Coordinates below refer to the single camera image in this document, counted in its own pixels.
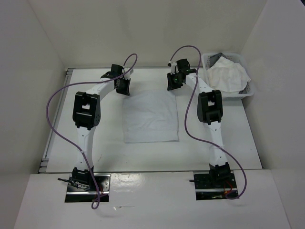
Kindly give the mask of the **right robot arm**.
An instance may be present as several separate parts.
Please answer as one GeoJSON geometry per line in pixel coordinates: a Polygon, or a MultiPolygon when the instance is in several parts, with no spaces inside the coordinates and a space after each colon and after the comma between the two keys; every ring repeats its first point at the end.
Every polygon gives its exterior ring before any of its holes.
{"type": "Polygon", "coordinates": [[[169,91],[179,89],[183,85],[189,86],[193,92],[191,97],[197,96],[197,117],[209,131],[211,144],[209,153],[209,183],[213,187],[220,187],[231,174],[230,166],[223,149],[221,134],[221,120],[223,117],[222,94],[214,90],[198,76],[196,69],[192,69],[187,59],[169,62],[171,71],[167,74],[169,91]]]}

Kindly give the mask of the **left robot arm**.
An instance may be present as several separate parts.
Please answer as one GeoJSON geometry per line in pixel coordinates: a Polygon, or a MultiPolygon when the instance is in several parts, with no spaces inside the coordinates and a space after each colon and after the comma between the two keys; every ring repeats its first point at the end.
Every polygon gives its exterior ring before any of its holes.
{"type": "Polygon", "coordinates": [[[112,64],[111,70],[102,75],[99,83],[75,95],[72,119],[77,127],[77,145],[81,158],[72,171],[71,180],[78,183],[83,190],[88,191],[95,187],[95,179],[92,176],[92,148],[94,132],[101,120],[101,100],[112,91],[129,96],[131,74],[132,68],[112,64]]]}

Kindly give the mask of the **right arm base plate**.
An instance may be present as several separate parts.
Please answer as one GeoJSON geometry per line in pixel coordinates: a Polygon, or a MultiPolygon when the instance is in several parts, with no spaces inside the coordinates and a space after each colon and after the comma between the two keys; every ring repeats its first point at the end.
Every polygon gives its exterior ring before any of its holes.
{"type": "Polygon", "coordinates": [[[239,194],[233,172],[221,181],[212,181],[211,175],[206,171],[194,172],[189,181],[194,184],[196,200],[226,199],[226,195],[235,198],[239,194]]]}

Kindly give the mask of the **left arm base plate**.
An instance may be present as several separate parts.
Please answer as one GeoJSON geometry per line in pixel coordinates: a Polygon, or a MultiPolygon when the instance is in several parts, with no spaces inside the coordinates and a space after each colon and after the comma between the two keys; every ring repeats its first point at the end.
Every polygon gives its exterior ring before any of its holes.
{"type": "MultiPolygon", "coordinates": [[[[100,202],[108,202],[111,175],[96,173],[94,174],[94,177],[101,196],[100,202]]],[[[98,192],[94,183],[87,185],[78,181],[73,181],[72,175],[70,175],[68,179],[58,178],[58,180],[67,184],[65,195],[66,203],[92,202],[98,197],[98,192]]]]}

